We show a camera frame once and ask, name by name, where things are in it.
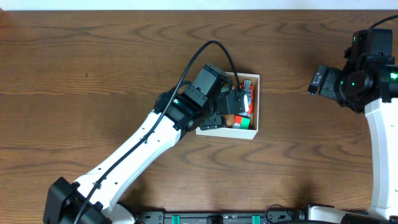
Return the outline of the red toy fire truck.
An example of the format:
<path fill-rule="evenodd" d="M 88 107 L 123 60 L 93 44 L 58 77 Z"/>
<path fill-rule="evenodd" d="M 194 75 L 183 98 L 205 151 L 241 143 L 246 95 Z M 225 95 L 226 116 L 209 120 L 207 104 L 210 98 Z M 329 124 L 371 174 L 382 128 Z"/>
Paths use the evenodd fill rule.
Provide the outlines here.
<path fill-rule="evenodd" d="M 241 116 L 250 117 L 253 111 L 253 100 L 254 100 L 254 87 L 251 84 L 250 79 L 245 79 L 240 87 L 244 92 L 244 109 L 245 112 L 240 113 Z"/>

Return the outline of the brown plush toy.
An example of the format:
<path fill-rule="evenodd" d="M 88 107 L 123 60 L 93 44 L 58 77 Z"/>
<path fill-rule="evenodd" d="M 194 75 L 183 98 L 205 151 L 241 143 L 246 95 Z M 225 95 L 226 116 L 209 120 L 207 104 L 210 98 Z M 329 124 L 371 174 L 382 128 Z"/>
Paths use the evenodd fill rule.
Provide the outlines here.
<path fill-rule="evenodd" d="M 226 126 L 228 128 L 232 128 L 233 125 L 235 124 L 235 117 L 233 114 L 226 114 L 223 116 L 225 118 L 226 121 Z"/>

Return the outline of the colourful puzzle cube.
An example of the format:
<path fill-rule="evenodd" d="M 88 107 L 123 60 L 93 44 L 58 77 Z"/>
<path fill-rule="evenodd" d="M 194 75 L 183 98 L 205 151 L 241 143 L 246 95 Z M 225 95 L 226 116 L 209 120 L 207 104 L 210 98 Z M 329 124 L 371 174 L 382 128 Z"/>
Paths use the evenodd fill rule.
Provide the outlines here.
<path fill-rule="evenodd" d="M 232 128 L 248 130 L 250 122 L 251 122 L 251 120 L 247 117 L 235 115 Z"/>

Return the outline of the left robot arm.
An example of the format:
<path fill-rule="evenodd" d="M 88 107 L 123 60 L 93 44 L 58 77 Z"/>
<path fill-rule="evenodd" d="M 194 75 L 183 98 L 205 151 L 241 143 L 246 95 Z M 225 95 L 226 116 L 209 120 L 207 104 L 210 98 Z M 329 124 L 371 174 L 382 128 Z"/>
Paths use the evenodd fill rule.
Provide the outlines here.
<path fill-rule="evenodd" d="M 250 97 L 218 67 L 206 63 L 193 82 L 181 80 L 161 93 L 139 129 L 108 158 L 73 183 L 63 177 L 49 188 L 44 223 L 135 223 L 120 205 L 127 188 L 163 152 L 204 122 L 247 112 Z"/>

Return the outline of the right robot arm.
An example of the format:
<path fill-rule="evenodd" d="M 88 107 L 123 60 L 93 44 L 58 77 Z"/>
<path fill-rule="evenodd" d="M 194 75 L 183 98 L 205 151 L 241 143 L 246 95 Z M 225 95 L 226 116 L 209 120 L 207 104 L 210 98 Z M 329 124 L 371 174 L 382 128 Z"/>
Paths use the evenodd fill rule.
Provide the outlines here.
<path fill-rule="evenodd" d="M 353 34 L 343 69 L 320 65 L 308 93 L 363 113 L 371 133 L 373 194 L 369 215 L 314 206 L 309 220 L 330 223 L 397 223 L 397 65 L 392 31 L 370 27 Z"/>

